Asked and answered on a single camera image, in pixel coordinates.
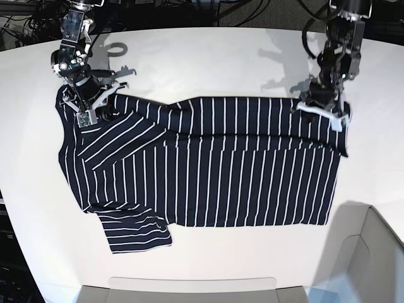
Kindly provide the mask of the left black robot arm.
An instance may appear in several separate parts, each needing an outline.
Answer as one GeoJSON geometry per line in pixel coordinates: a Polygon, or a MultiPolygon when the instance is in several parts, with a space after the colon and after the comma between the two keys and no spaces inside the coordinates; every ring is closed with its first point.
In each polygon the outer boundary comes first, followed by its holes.
{"type": "Polygon", "coordinates": [[[298,2],[310,16],[302,31],[302,44],[310,58],[317,60],[320,72],[311,79],[309,90],[302,94],[308,107],[343,112],[343,84],[359,74],[361,46],[365,21],[371,16],[372,1],[329,1],[313,13],[302,1],[298,2]],[[315,21],[325,25],[326,42],[315,56],[307,44],[307,32],[315,21]]]}

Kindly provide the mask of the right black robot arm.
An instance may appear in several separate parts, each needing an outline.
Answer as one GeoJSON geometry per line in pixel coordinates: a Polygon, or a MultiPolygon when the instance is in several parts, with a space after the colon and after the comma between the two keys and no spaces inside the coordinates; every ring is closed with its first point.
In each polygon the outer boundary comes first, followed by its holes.
{"type": "Polygon", "coordinates": [[[96,109],[105,106],[109,96],[109,87],[101,79],[114,75],[113,71],[92,69],[88,64],[93,55],[90,30],[95,26],[91,10],[103,5],[103,1],[70,1],[61,20],[60,47],[51,55],[52,71],[69,86],[63,102],[76,112],[81,128],[97,123],[96,109]]]}

